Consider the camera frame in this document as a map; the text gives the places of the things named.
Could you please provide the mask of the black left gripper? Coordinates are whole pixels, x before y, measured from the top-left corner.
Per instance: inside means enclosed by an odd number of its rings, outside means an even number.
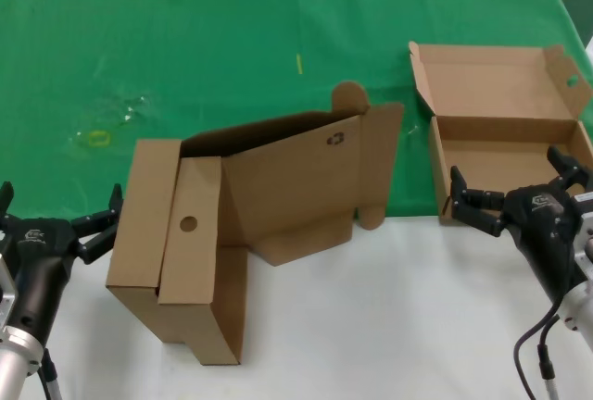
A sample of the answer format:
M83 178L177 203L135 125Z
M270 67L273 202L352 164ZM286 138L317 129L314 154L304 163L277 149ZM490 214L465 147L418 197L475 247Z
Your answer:
M7 324L46 343L76 251L77 257L90 265L114 246L123 206L122 189L115 184L106 210L74 219L71 225L65 219L11 217L8 208L13 197L14 188L5 181L0 190L1 230L13 240L8 267L16 272L13 279L18 291ZM93 235L91 240L79 243L78 238L89 235Z

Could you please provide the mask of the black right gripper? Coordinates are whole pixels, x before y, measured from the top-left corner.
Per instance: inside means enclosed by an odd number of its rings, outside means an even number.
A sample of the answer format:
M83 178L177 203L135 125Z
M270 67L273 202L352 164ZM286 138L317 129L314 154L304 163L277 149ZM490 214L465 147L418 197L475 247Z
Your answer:
M457 166L450 168L451 216L470 227L499 237L505 228L523 254L549 300L554 303L585 280L574 263L574 237L579 216L567 191L587 188L587 167L555 145L547 159L557 177L549 183L520 187L506 194L469 189ZM503 220L492 211L503 208Z

